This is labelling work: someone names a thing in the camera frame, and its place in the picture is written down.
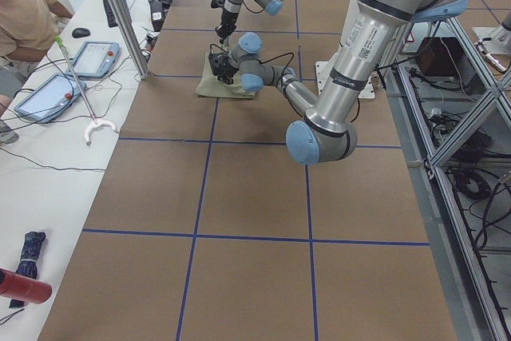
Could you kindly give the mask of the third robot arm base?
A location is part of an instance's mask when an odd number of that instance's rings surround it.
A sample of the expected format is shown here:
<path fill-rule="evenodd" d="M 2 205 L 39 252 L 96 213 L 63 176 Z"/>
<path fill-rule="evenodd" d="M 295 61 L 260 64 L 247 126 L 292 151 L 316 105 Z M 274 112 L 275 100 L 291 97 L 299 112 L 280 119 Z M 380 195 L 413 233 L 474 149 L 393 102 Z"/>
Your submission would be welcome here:
<path fill-rule="evenodd" d="M 487 54 L 510 55 L 510 14 L 497 27 L 474 27 L 474 45 Z"/>

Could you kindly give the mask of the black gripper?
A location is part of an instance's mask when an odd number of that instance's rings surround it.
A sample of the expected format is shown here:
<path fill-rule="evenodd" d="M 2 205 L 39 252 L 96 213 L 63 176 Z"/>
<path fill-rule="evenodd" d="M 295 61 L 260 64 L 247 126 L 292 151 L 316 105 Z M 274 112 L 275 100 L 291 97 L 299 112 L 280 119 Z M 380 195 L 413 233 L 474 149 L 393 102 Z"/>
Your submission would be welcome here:
<path fill-rule="evenodd" d="M 239 5 L 229 0 L 211 0 L 212 9 L 222 9 L 220 24 L 216 27 L 216 34 L 220 38 L 222 47 L 228 47 L 228 38 L 236 29 L 239 16 Z"/>
<path fill-rule="evenodd" d="M 230 62 L 231 56 L 229 51 L 219 53 L 210 53 L 208 55 L 209 65 L 212 74 L 223 84 L 232 85 L 236 68 Z"/>

